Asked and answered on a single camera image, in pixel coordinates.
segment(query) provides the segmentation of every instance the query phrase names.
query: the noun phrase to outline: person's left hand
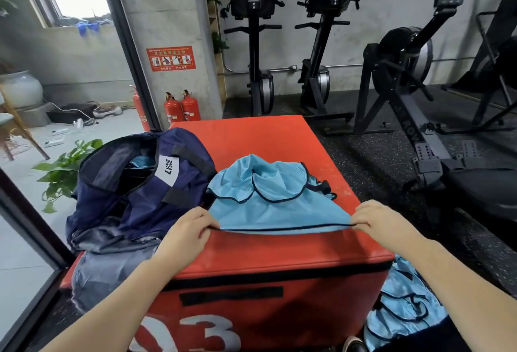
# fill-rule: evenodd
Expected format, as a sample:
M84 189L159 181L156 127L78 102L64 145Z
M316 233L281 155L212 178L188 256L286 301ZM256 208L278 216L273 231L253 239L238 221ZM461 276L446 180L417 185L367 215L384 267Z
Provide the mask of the person's left hand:
M172 225L151 260L174 276L203 251L210 237L209 226L220 228L207 210L199 207L189 210Z

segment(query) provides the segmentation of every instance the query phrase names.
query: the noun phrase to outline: concrete pillar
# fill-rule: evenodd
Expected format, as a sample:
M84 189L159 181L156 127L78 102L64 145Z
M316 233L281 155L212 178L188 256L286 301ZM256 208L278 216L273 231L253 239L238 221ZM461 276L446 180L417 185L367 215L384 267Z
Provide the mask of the concrete pillar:
M183 89L188 89L198 100L202 119L220 119L222 106L206 0L122 0L122 3L162 126L168 127L163 110L165 92L180 99ZM192 46L195 69L152 71L147 48L180 46Z

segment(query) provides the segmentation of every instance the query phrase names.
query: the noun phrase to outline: red fire extinguisher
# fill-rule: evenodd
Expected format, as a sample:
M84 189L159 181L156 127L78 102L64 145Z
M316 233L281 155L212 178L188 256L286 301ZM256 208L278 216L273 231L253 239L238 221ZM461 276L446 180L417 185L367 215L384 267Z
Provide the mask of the red fire extinguisher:
M184 90L181 105L183 106L183 112L185 113L185 120L201 120L197 100L191 97L189 91L186 89Z
M165 100L163 107L165 108L169 124L173 124L174 122L183 122L185 120L183 109L181 108L181 102L176 100L169 92L167 92L167 99Z
M142 107L142 103L140 102L140 96L138 95L137 88L134 85L129 85L133 88L133 103L137 109L138 115L140 117L140 121L142 122L142 126L144 126L144 130L147 132L151 131L149 127L149 123L147 123L147 117L145 116L144 107Z

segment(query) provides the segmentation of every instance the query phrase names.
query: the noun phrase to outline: large vase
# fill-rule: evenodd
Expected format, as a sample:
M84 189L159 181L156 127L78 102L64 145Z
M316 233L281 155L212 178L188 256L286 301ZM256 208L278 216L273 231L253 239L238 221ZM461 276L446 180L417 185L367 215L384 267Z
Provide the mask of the large vase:
M28 71L0 75L0 84L5 98L15 109L43 103L43 88Z

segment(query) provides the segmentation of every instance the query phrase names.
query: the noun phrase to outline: fire extinguisher instruction sign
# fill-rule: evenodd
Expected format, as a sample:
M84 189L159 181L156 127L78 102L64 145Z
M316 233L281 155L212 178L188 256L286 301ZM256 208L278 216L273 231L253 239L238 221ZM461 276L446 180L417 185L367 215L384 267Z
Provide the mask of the fire extinguisher instruction sign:
M192 46L147 48L152 71L177 71L195 69Z

